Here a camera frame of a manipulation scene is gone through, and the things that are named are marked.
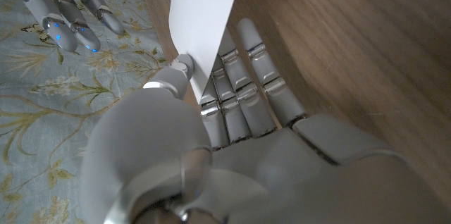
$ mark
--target patterned carpet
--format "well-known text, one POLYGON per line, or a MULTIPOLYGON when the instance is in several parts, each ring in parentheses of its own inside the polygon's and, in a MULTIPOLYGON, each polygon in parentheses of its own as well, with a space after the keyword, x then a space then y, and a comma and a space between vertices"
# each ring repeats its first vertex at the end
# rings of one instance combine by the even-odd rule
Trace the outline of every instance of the patterned carpet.
POLYGON ((76 0, 101 51, 79 44, 71 53, 21 0, 0 0, 0 223, 83 223, 78 187, 89 132, 166 64, 144 0, 106 1, 125 35, 76 0))

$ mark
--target wood grain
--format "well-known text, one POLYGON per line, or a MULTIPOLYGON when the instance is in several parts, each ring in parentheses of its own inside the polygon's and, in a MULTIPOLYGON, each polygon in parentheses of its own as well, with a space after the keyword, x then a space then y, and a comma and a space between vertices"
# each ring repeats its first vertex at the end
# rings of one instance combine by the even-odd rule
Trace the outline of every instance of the wood grain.
POLYGON ((451 206, 451 0, 235 0, 236 42, 244 17, 310 114, 385 140, 451 206))

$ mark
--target white paper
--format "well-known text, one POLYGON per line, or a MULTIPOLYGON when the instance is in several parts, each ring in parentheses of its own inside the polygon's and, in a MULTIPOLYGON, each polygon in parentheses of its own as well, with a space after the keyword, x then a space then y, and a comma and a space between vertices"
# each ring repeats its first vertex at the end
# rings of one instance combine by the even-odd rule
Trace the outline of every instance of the white paper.
POLYGON ((194 59, 191 85, 200 101, 234 0, 172 0, 169 30, 179 54, 194 59))

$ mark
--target robotic hand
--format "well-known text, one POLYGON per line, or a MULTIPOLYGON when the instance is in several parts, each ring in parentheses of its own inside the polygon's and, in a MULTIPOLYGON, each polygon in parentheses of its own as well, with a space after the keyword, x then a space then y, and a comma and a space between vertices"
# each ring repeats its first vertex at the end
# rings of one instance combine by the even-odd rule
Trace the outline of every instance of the robotic hand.
POLYGON ((262 94, 227 30, 201 115, 182 101, 194 63, 177 57, 93 129, 81 174, 87 223, 451 223, 387 144, 306 114, 250 20, 238 32, 262 94))
MULTIPOLYGON (((23 0, 41 27, 63 49, 75 51, 77 37, 90 51, 100 49, 100 41, 88 27, 73 0, 23 0)), ((121 22, 112 14, 104 0, 81 0, 108 29, 123 34, 121 22)))

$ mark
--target wooden surface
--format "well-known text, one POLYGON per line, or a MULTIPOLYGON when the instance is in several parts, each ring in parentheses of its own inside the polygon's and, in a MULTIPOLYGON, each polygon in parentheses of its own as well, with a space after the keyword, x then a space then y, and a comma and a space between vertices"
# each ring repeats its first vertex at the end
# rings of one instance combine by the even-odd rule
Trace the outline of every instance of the wooden surface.
MULTIPOLYGON (((171 46, 169 2, 147 3, 171 46)), ((385 140, 451 206, 451 0, 235 0, 236 42, 244 17, 309 114, 385 140)))

